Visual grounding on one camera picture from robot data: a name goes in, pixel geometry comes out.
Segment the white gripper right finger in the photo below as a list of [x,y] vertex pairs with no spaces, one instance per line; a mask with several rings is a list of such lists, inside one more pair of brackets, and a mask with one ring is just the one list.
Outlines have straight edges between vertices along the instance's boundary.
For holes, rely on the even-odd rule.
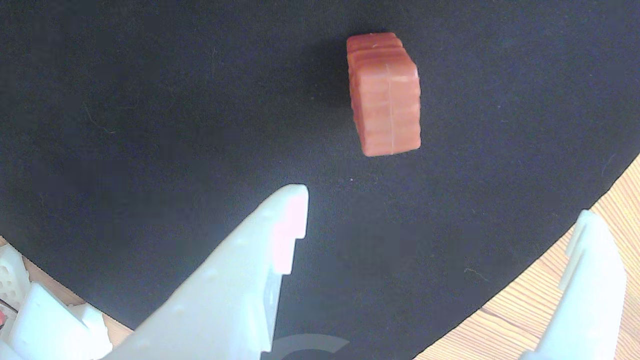
[[612,360],[626,297],[627,274],[606,222],[582,210],[567,244],[558,283],[562,297],[534,350],[522,360]]

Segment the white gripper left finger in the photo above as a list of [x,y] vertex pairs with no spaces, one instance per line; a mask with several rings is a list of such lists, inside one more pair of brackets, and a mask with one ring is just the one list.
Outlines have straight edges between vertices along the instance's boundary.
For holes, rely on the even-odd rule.
[[259,360],[274,348],[283,276],[307,231],[309,191],[268,196],[108,360]]

